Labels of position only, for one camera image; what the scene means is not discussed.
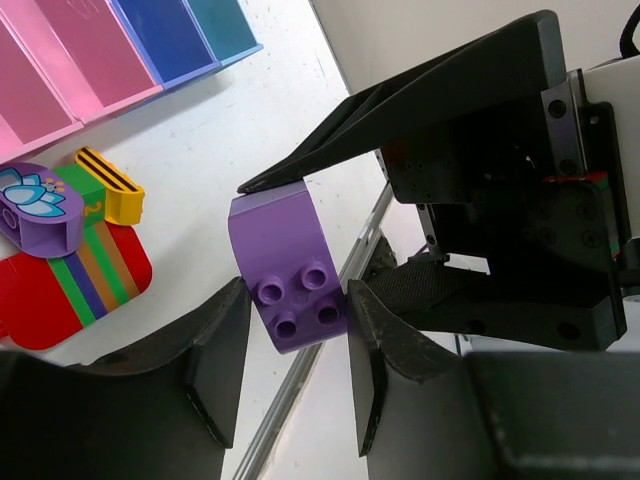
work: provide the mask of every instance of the blue storage bin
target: blue storage bin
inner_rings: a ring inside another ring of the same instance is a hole
[[[185,0],[216,58],[228,67],[262,49],[238,0]]]
[[[165,89],[221,66],[185,1],[110,1],[140,56]]]

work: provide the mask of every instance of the plastic compartment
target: plastic compartment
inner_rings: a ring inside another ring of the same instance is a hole
[[[262,50],[237,0],[184,0],[191,5],[214,55],[228,67]]]
[[[0,163],[82,128],[0,15]]]
[[[183,0],[111,0],[111,5],[165,89],[220,67]]]
[[[162,90],[107,0],[0,0],[0,13],[84,123]]]

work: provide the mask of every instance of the pink storage bin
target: pink storage bin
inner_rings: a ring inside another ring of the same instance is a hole
[[[0,0],[0,14],[83,123],[162,90],[106,0]]]
[[[82,128],[0,16],[0,163]]]

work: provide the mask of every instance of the purple lego duplo brick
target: purple lego duplo brick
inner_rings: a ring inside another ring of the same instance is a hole
[[[51,170],[32,163],[0,167],[0,232],[23,252],[58,258],[82,243],[84,200]]]
[[[233,200],[229,235],[280,353],[346,332],[340,279],[304,181]]]

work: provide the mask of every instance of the flower print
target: flower print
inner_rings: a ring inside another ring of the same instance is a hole
[[[64,191],[62,182],[44,183],[38,174],[22,176],[15,168],[0,171],[0,193],[18,210],[35,217],[61,217],[64,210],[56,204],[66,199],[57,192]]]

